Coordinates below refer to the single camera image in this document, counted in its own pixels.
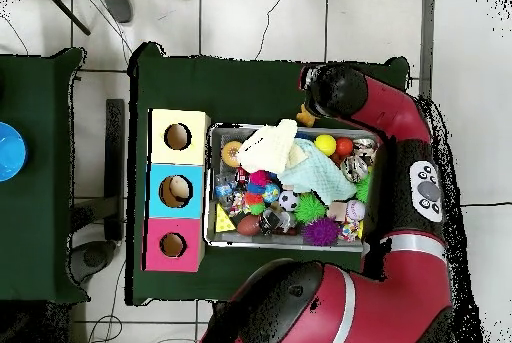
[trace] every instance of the gray bin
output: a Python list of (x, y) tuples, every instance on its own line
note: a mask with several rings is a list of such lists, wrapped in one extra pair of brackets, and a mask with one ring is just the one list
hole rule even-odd
[[(215, 232), (215, 207), (216, 200), (214, 196), (215, 176), (219, 173), (233, 172), (231, 167), (224, 164), (220, 157), (220, 152), (224, 145), (232, 140), (244, 142), (261, 125), (250, 124), (213, 124), (208, 130), (208, 152), (207, 152), (207, 171), (206, 171), (206, 193), (205, 193), (205, 211), (204, 211), (204, 238), (212, 246), (222, 247), (244, 247), (244, 248), (273, 248), (273, 249), (300, 249), (300, 250), (335, 250), (347, 252), (362, 252), (362, 243), (359, 240), (354, 242), (345, 242), (339, 240), (332, 246), (311, 246), (305, 244), (302, 236), (287, 235), (257, 235), (243, 236), (236, 231)], [(302, 128), (298, 132), (318, 136), (320, 134), (330, 134), (333, 137), (348, 137), (350, 139), (370, 138), (377, 141), (372, 133), (364, 130), (345, 130), (328, 128)]]

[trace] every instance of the yellow box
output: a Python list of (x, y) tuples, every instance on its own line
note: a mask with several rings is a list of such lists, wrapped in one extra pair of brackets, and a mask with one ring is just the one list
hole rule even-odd
[(204, 166), (206, 131), (209, 125), (210, 118), (204, 112), (153, 109), (151, 162)]

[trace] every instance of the blue box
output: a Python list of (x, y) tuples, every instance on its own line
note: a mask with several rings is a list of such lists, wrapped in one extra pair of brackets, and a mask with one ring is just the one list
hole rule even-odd
[[(180, 175), (192, 184), (192, 197), (179, 208), (171, 208), (160, 200), (162, 181), (169, 176)], [(201, 218), (203, 216), (204, 167), (197, 165), (151, 164), (149, 183), (150, 218)]]

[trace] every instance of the pink box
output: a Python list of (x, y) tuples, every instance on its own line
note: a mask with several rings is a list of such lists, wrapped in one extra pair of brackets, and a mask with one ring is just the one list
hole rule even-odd
[[(175, 233), (185, 240), (185, 249), (178, 257), (163, 253), (160, 241), (168, 233)], [(197, 272), (204, 256), (204, 241), (201, 219), (149, 218), (146, 246), (145, 271)]]

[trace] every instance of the purple spiky ball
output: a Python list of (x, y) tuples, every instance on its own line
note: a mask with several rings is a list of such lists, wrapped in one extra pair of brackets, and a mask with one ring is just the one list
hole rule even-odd
[(329, 246), (336, 243), (341, 234), (339, 224), (331, 218), (320, 218), (302, 230), (304, 241), (314, 246)]

